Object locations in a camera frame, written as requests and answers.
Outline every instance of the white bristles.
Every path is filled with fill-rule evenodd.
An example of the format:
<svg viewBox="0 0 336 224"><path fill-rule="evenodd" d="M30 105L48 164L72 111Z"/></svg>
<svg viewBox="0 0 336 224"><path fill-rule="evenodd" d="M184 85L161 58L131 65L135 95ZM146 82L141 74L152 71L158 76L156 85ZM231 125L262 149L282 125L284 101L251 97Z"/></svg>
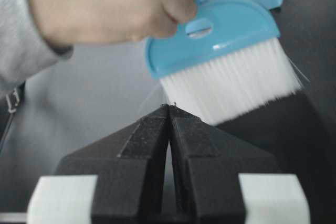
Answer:
<svg viewBox="0 0 336 224"><path fill-rule="evenodd" d="M160 80L169 104L216 125L301 89L277 38Z"/></svg>

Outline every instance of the white block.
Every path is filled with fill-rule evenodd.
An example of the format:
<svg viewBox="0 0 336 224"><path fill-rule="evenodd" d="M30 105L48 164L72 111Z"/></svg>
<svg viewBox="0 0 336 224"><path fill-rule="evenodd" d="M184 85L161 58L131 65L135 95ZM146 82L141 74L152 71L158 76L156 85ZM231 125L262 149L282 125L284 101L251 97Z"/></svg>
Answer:
<svg viewBox="0 0 336 224"><path fill-rule="evenodd" d="M305 194L296 175L239 174L245 224L309 224Z"/></svg>
<svg viewBox="0 0 336 224"><path fill-rule="evenodd" d="M27 224L91 224L97 175L41 177L30 199Z"/></svg>

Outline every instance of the black object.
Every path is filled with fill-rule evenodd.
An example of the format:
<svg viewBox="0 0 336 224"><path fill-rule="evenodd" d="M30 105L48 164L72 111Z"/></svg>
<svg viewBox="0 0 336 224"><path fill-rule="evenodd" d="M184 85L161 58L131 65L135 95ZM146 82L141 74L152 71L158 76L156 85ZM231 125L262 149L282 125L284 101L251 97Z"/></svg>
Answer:
<svg viewBox="0 0 336 224"><path fill-rule="evenodd" d="M272 110L282 113L271 116ZM301 114L288 116L296 110ZM283 126L282 131L274 131L274 121ZM163 105L136 123L64 157L55 175L98 175L91 208L93 224L244 224L247 212L238 174L294 173L306 193L311 223L335 223L335 185L328 173L331 167L323 158L324 147L312 142L317 137L325 139L325 131L304 94L269 104L219 127L246 141L175 106ZM272 133L264 135L268 128ZM163 215L168 141L177 213Z"/></svg>
<svg viewBox="0 0 336 224"><path fill-rule="evenodd" d="M218 127L273 153L283 172L298 176L312 223L336 221L335 139L329 137L304 93L271 102Z"/></svg>
<svg viewBox="0 0 336 224"><path fill-rule="evenodd" d="M0 99L0 153L14 114L24 97L25 83Z"/></svg>
<svg viewBox="0 0 336 224"><path fill-rule="evenodd" d="M161 215L172 146L176 215ZM279 173L273 155L175 106L63 158L56 175L98 174L93 223L244 223L239 173Z"/></svg>

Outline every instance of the gray sleeve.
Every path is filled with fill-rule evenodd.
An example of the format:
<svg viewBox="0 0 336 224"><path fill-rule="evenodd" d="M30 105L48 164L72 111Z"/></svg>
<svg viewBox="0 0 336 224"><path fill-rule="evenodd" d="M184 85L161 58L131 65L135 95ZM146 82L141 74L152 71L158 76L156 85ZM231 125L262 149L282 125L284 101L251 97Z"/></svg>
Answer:
<svg viewBox="0 0 336 224"><path fill-rule="evenodd" d="M48 46L27 0L0 0L0 98L42 69L68 59L72 51Z"/></svg>

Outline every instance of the white plastic piece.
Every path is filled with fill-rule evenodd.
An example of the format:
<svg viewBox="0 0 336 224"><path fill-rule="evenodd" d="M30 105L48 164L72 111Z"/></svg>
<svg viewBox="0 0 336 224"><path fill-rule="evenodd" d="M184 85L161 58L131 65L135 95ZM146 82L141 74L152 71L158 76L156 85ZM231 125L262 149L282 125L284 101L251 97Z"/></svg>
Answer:
<svg viewBox="0 0 336 224"><path fill-rule="evenodd" d="M302 88L277 38L160 81L169 104L211 125L232 120Z"/></svg>
<svg viewBox="0 0 336 224"><path fill-rule="evenodd" d="M25 223L26 221L25 212L0 212L0 223Z"/></svg>
<svg viewBox="0 0 336 224"><path fill-rule="evenodd" d="M305 194L296 175L239 174L245 224L309 224Z"/></svg>
<svg viewBox="0 0 336 224"><path fill-rule="evenodd" d="M91 224L97 175L46 176L30 199L27 224Z"/></svg>

